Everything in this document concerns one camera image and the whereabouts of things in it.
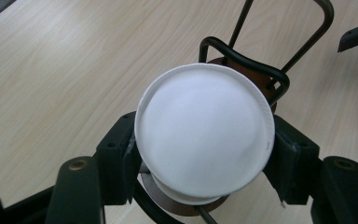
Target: black metal frame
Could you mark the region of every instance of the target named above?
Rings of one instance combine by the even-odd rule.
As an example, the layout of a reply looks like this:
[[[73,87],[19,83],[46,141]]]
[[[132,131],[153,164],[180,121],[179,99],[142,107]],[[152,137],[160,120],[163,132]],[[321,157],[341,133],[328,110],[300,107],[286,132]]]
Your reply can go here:
[[[246,0],[245,4],[243,5],[240,17],[237,21],[237,24],[235,26],[234,32],[230,38],[228,46],[224,44],[223,41],[217,39],[217,38],[211,38],[207,37],[201,42],[200,45],[200,63],[206,62],[206,54],[207,54],[207,45],[213,46],[216,49],[218,49],[223,55],[225,55],[225,59],[222,61],[222,63],[227,62],[227,58],[235,61],[239,65],[243,65],[246,67],[247,63],[245,61],[248,61],[249,59],[244,57],[238,57],[235,50],[230,51],[230,49],[234,48],[235,42],[237,41],[237,38],[241,32],[241,28],[243,26],[243,23],[246,19],[246,16],[248,15],[248,12],[252,6],[253,0]],[[315,31],[315,33],[310,37],[310,39],[307,40],[307,42],[298,50],[298,52],[295,53],[295,55],[287,62],[287,64],[282,68],[279,69],[282,73],[287,73],[297,62],[301,59],[302,56],[304,56],[305,53],[307,53],[308,50],[327,32],[327,30],[330,28],[331,24],[333,23],[334,19],[334,8],[333,5],[330,3],[329,0],[314,0],[316,4],[318,4],[321,9],[324,11],[324,21],[321,24],[321,26]],[[272,88],[277,81],[280,81],[276,77],[273,78],[270,83],[267,85],[267,89]]]
[[[278,80],[280,82],[280,86],[274,92],[274,94],[267,99],[268,104],[270,106],[274,105],[289,89],[290,80],[287,77],[287,75],[283,73],[281,70],[263,63],[259,63],[252,59],[249,59],[239,54],[234,49],[231,49],[223,41],[213,36],[206,37],[205,39],[202,40],[200,44],[200,57],[199,57],[200,63],[206,63],[209,46],[214,47],[219,52],[221,52],[225,57],[239,64],[242,67],[249,68],[265,76],[272,77]]]

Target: cup rim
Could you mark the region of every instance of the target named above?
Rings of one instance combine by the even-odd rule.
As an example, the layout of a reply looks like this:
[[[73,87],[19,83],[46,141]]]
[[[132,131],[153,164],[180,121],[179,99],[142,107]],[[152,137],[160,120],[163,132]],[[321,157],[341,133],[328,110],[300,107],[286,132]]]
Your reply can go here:
[[[199,193],[195,194],[194,192],[191,192],[188,190],[179,189],[176,186],[170,185],[166,181],[164,176],[162,176],[158,172],[156,172],[157,169],[153,166],[153,164],[150,164],[150,162],[148,160],[145,160],[145,158],[146,158],[145,151],[147,149],[146,149],[146,146],[144,146],[144,143],[142,141],[140,141],[140,139],[141,139],[140,136],[142,136],[142,133],[140,133],[140,129],[141,129],[140,128],[140,120],[142,119],[143,112],[145,110],[145,106],[150,102],[153,92],[155,92],[155,90],[158,88],[158,85],[161,85],[161,83],[165,79],[175,76],[175,74],[180,74],[181,72],[185,72],[185,71],[191,70],[191,69],[214,70],[214,71],[222,72],[223,74],[226,74],[228,76],[238,78],[241,81],[241,83],[243,84],[244,88],[249,89],[249,91],[255,97],[258,105],[260,106],[260,112],[261,112],[262,117],[265,122],[264,128],[266,130],[266,136],[267,136],[268,142],[267,142],[267,147],[264,150],[265,154],[263,154],[264,160],[262,160],[261,163],[259,163],[259,165],[256,169],[256,172],[254,172],[251,175],[251,177],[248,178],[247,181],[244,181],[243,183],[241,183],[241,186],[238,188],[230,189],[229,192],[221,191],[221,192],[216,192],[213,194],[211,194],[210,192],[208,194],[199,194]],[[226,196],[232,192],[235,192],[239,189],[244,188],[249,183],[251,183],[262,172],[264,167],[267,165],[270,153],[272,151],[273,141],[274,141],[274,136],[275,136],[275,127],[274,127],[273,115],[272,115],[272,112],[270,110],[270,107],[269,107],[269,104],[268,104],[266,98],[264,97],[264,95],[261,93],[261,91],[257,88],[257,86],[251,80],[249,80],[243,74],[235,71],[234,69],[231,69],[231,68],[228,68],[228,67],[225,67],[222,65],[209,64],[209,63],[192,63],[192,64],[178,66],[178,67],[175,67],[175,68],[165,72],[164,74],[159,76],[157,79],[155,79],[149,85],[149,87],[146,89],[143,97],[141,98],[140,103],[138,104],[137,113],[135,115],[134,133],[135,133],[135,138],[137,139],[137,146],[138,146],[139,152],[141,154],[141,157],[143,158],[143,160],[144,160],[146,166],[149,168],[150,172],[153,174],[153,176],[159,182],[161,182],[167,188],[170,188],[174,191],[182,193],[186,196],[198,197],[198,198],[216,198],[216,197],[218,198],[218,197]]]

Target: table surface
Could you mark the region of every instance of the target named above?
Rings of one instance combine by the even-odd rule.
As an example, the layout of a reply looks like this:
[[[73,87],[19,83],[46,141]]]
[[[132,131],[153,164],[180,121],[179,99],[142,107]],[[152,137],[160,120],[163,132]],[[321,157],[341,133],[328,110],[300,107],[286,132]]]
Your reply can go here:
[[[18,0],[0,14],[0,198],[11,205],[54,184],[62,163],[92,155],[146,87],[196,63],[209,35],[226,43],[243,1]],[[358,1],[332,1],[324,37],[289,72],[276,114],[321,147],[358,161]],[[313,1],[255,1],[235,50],[283,67],[323,20]],[[210,60],[220,56],[211,51]],[[310,202],[283,208],[264,175],[212,212],[220,223],[311,223]],[[136,204],[108,223],[153,223]],[[203,223],[200,217],[179,217]]]

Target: cup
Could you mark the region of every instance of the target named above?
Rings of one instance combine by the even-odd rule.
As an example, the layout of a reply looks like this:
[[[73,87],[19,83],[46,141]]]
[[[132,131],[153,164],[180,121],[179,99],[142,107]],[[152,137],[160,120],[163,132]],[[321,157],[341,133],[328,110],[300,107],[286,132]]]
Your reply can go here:
[[[211,203],[248,185],[269,160],[274,122],[257,86],[216,64],[179,66],[145,91],[135,138],[157,186],[185,204]]]

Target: wooden table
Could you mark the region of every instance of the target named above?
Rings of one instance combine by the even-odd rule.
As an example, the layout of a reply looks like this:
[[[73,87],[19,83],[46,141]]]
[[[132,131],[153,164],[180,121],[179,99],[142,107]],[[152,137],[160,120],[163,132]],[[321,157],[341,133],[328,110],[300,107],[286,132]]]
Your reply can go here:
[[[332,1],[327,34],[288,72],[276,114],[321,147],[358,161],[358,2]],[[54,184],[61,164],[92,155],[160,74],[198,60],[200,41],[228,42],[243,1],[18,0],[0,14],[0,198],[11,205]],[[282,67],[322,22],[313,1],[255,1],[235,49]],[[212,52],[211,59],[218,57]],[[212,212],[220,223],[311,223],[307,206],[281,207],[264,175]],[[133,203],[108,223],[153,223]],[[180,217],[203,223],[199,217]]]

